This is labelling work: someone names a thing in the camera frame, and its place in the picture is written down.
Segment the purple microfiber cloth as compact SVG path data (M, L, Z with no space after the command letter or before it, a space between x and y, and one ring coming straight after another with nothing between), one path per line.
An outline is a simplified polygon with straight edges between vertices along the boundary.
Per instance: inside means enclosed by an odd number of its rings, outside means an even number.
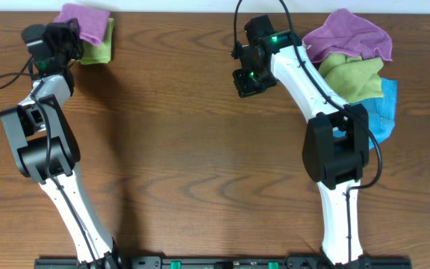
M80 38L93 46L100 46L105 38L110 12L79 4L64 4L54 22L68 22L77 19Z

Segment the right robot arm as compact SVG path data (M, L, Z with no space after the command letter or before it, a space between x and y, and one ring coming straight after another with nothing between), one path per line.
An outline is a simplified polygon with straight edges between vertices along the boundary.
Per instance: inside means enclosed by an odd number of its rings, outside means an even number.
M233 72L240 97L263 93L282 84L307 123L302 160L317 184L322 201L322 252L335 266L358 262L363 249L358 235L358 191L369 161L368 115L351 106L324 81L300 39L289 31L248 34L235 41L232 57L241 67Z

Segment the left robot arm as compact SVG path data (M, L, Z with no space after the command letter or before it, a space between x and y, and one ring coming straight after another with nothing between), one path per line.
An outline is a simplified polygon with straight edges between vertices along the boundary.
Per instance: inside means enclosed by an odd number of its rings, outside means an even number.
M32 89L0 120L19 172L54 203L76 248L69 261L39 259L36 268L123 268L116 243L100 221L81 180L81 153L62 107L74 93L72 64L82 58L77 19L30 25L21 33L30 58L14 78Z

